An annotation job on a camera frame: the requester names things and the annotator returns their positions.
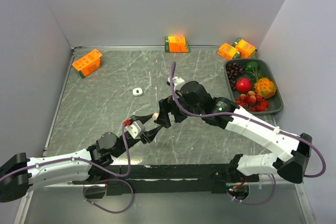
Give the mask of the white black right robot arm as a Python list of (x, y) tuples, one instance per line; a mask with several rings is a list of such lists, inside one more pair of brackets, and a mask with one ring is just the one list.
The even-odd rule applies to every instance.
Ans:
[(211, 126), (235, 132), (270, 151), (263, 155), (235, 155), (229, 168), (233, 180), (241, 181), (251, 175), (277, 174), (288, 182), (302, 183), (311, 154), (310, 135), (282, 131), (227, 98), (211, 97), (196, 81), (182, 82), (174, 91), (174, 95), (159, 101), (160, 110), (154, 116), (156, 124), (169, 128), (170, 115), (177, 123), (189, 116), (199, 117)]

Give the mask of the beige earbud charging case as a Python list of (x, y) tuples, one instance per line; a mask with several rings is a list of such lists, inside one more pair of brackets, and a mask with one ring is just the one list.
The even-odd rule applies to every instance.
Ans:
[(154, 113), (154, 114), (152, 115), (152, 119), (153, 119), (153, 120), (156, 120), (158, 117), (159, 117), (159, 114), (158, 114), (158, 113)]

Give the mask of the dark purple grape bunch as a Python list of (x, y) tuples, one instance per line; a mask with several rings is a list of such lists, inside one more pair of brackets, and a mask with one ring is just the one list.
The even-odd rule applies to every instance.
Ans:
[(236, 90), (236, 83), (239, 77), (245, 72), (245, 67), (237, 63), (229, 63), (226, 67), (229, 85), (232, 90)]

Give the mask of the orange box centre back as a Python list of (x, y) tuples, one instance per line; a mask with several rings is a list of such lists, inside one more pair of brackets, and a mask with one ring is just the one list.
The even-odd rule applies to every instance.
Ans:
[(187, 44), (186, 38), (183, 36), (166, 36), (165, 37), (165, 52), (190, 52), (190, 47)]

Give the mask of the orange box right front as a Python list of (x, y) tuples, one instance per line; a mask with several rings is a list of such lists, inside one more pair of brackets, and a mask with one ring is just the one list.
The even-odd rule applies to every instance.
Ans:
[(241, 56), (240, 51), (228, 43), (222, 44), (219, 47), (217, 54), (226, 60), (237, 59)]

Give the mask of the orange box right back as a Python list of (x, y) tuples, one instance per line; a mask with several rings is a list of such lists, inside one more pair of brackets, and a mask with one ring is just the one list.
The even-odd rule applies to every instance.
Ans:
[(257, 52), (255, 46), (241, 38), (237, 38), (232, 46), (240, 52), (240, 58), (253, 58)]

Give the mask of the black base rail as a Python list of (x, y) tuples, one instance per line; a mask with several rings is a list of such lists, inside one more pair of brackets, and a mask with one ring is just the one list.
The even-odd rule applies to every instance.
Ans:
[(259, 176), (245, 176), (229, 164), (133, 165), (123, 180), (136, 194), (204, 191), (225, 194), (227, 185), (256, 183)]

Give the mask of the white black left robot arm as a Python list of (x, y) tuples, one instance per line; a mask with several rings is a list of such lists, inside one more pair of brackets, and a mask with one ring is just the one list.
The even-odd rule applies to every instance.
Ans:
[(123, 122), (121, 136), (106, 132), (91, 146), (70, 154), (39, 158), (15, 154), (1, 166), (1, 202), (11, 202), (37, 188), (59, 183), (98, 183), (114, 158), (122, 154), (129, 157), (129, 149), (136, 143), (154, 140), (162, 127), (146, 131), (144, 125), (158, 116), (133, 115)]

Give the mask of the green lime with leaves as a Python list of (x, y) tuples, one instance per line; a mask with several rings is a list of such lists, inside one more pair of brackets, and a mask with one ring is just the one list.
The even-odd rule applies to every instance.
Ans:
[(262, 78), (263, 75), (259, 64), (255, 61), (250, 61), (249, 63), (247, 63), (245, 65), (245, 71), (256, 81)]

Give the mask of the red apple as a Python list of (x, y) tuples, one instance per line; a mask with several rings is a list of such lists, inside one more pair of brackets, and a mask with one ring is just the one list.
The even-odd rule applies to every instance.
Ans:
[(249, 79), (241, 78), (239, 81), (236, 82), (235, 88), (240, 93), (247, 93), (251, 90), (252, 84)]

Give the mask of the white earbud charging case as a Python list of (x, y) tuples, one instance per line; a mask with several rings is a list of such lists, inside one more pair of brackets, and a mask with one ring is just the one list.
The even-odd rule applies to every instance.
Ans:
[(143, 89), (142, 88), (134, 88), (132, 90), (132, 94), (135, 97), (142, 96), (143, 95)]

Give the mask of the orange box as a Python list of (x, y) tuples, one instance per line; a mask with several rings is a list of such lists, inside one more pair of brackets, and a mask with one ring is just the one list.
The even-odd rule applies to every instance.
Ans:
[(240, 58), (253, 58), (257, 52), (255, 46), (241, 38), (237, 38), (232, 46), (240, 52)]
[(222, 44), (219, 47), (217, 54), (226, 60), (237, 59), (241, 56), (240, 51), (228, 43)]
[(72, 63), (72, 67), (79, 73), (82, 78), (87, 77), (100, 68), (102, 53), (97, 49), (89, 52), (80, 59)]
[(186, 38), (183, 36), (166, 36), (165, 37), (165, 52), (190, 52), (190, 47), (187, 44)]

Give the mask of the orange box far left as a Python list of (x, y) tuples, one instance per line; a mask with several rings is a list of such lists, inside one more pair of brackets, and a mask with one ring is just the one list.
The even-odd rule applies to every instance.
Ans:
[(87, 77), (100, 68), (102, 53), (97, 49), (89, 52), (80, 59), (72, 63), (72, 67), (79, 73), (82, 78)]

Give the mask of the dark green fruit tray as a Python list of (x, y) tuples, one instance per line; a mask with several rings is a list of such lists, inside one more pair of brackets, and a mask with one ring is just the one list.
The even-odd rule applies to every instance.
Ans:
[[(229, 85), (229, 81), (228, 81), (228, 76), (227, 76), (227, 73), (226, 73), (226, 66), (229, 64), (229, 63), (237, 63), (239, 65), (242, 65), (245, 67), (245, 65), (247, 63), (249, 63), (250, 61), (255, 61), (259, 64), (260, 66), (260, 69), (262, 71), (262, 75), (263, 77), (262, 78), (268, 78), (269, 80), (273, 81), (276, 85), (276, 82), (275, 82), (275, 79), (268, 67), (268, 65), (260, 60), (260, 59), (233, 59), (233, 60), (230, 60), (228, 62), (226, 62), (224, 64), (224, 69), (225, 69), (225, 78), (226, 78), (226, 82), (227, 82), (227, 86), (228, 86), (228, 90), (229, 90), (229, 95), (230, 95), (230, 98), (235, 101), (236, 99), (239, 98), (239, 96), (242, 94), (240, 92), (238, 92), (237, 90), (232, 90), (230, 85)], [(243, 75), (241, 77), (238, 78), (237, 81), (239, 81), (241, 78), (247, 78), (251, 81), (251, 84), (252, 84), (252, 88), (251, 88), (251, 91), (254, 91), (255, 92), (255, 89), (254, 89), (254, 84), (256, 83), (256, 80), (254, 80), (251, 76), (249, 76), (246, 71), (243, 73)], [(282, 110), (283, 108), (283, 101), (282, 101), (282, 98), (281, 98), (281, 95), (280, 95), (280, 92), (278, 91), (278, 88), (277, 88), (277, 91), (276, 91), (276, 94), (269, 98), (269, 99), (265, 99), (266, 101), (269, 102), (269, 107), (267, 109), (266, 112), (252, 112), (253, 114), (256, 114), (256, 115), (266, 115), (266, 114), (272, 114), (272, 113), (277, 113), (279, 111)]]

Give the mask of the orange spiky fruit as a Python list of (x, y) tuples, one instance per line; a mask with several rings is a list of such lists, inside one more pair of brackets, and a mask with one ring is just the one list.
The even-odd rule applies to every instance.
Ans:
[(260, 94), (264, 99), (269, 99), (276, 94), (277, 87), (275, 83), (268, 78), (260, 78), (254, 84), (255, 92)]

